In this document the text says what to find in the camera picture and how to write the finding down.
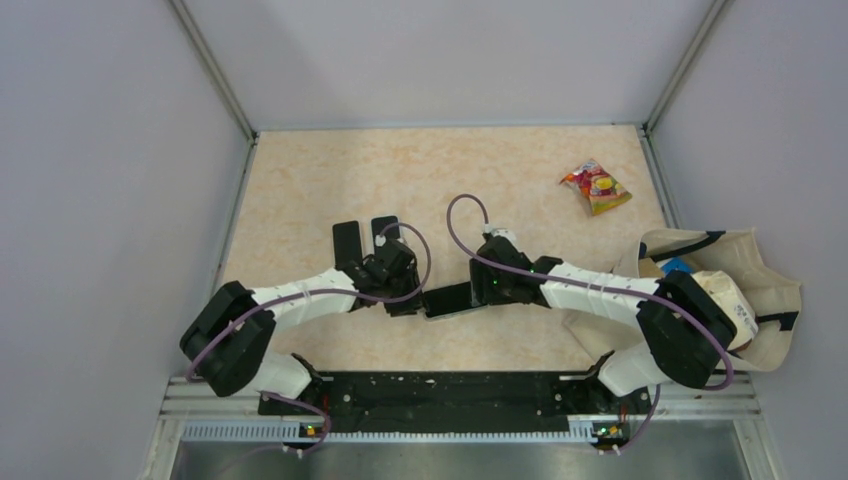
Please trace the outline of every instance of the gray floor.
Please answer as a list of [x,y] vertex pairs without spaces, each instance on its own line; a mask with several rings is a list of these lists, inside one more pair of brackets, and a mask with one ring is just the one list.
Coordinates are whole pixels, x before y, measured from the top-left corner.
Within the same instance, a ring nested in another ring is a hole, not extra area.
[[655,422],[620,458],[568,445],[336,444],[298,461],[265,451],[221,468],[251,444],[187,443],[173,480],[748,479],[731,423]]

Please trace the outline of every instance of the snack bag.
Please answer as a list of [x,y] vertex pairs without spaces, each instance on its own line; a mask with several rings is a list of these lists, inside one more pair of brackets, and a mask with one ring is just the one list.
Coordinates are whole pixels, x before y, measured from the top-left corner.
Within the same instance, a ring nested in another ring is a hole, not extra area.
[[633,195],[607,173],[598,162],[589,160],[577,170],[566,175],[560,184],[568,183],[579,189],[589,200],[592,215],[598,215],[630,200]]

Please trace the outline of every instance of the blue package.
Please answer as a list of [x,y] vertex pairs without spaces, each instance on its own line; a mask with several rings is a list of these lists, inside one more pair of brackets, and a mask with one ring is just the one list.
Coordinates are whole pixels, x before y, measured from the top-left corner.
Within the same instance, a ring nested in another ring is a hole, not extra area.
[[674,270],[680,270],[684,273],[693,273],[692,267],[686,264],[680,257],[672,257],[668,260],[663,260],[662,262],[657,263],[657,266],[660,267],[660,270],[663,271],[664,274],[668,275]]

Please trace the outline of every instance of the beige table surface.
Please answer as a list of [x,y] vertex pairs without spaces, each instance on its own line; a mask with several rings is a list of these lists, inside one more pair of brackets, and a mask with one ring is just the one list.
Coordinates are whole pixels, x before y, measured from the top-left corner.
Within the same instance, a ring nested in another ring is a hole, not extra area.
[[[590,158],[633,193],[598,217],[558,184]],[[445,227],[448,202],[462,192],[478,195],[491,223],[513,230],[531,259],[590,269],[608,271],[628,244],[664,226],[632,126],[263,132],[225,279],[250,288],[313,276],[333,265],[334,223],[359,220],[369,251],[371,218],[397,215],[433,250],[427,289],[466,281],[468,259]],[[455,217],[461,238],[479,247],[474,203],[463,201]],[[423,249],[404,237],[423,275]],[[287,330],[272,348],[326,370],[582,370],[593,361],[563,327],[566,315],[510,305],[427,322],[391,318],[377,305]]]

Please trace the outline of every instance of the white wall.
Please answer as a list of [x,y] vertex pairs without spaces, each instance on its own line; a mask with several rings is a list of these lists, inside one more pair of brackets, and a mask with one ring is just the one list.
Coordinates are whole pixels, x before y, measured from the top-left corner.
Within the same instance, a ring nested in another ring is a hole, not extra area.
[[710,0],[188,0],[257,129],[644,121]]
[[792,350],[757,391],[789,478],[848,456],[848,4],[735,2],[656,134],[685,226],[756,226],[804,282]]
[[164,1],[0,3],[0,478],[140,473],[245,153]]

